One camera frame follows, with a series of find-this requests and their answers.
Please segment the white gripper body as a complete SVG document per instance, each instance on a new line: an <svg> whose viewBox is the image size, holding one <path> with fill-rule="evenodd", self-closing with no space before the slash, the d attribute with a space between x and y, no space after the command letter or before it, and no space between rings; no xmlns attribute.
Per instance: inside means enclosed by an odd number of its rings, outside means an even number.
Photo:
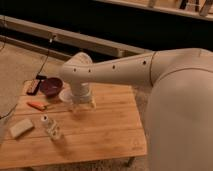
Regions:
<svg viewBox="0 0 213 171"><path fill-rule="evenodd" d="M96 103L92 96L92 90L89 83L71 84L70 90L72 111L77 111L82 104L85 104L91 108L96 107Z"/></svg>

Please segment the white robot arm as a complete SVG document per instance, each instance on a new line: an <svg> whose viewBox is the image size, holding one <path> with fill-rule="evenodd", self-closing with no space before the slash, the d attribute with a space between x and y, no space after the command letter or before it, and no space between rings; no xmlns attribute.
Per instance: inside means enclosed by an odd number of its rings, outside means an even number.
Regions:
<svg viewBox="0 0 213 171"><path fill-rule="evenodd" d="M89 101L91 83L149 87L149 170L213 171L212 51L152 51L99 63L80 52L62 65L60 77L75 103Z"/></svg>

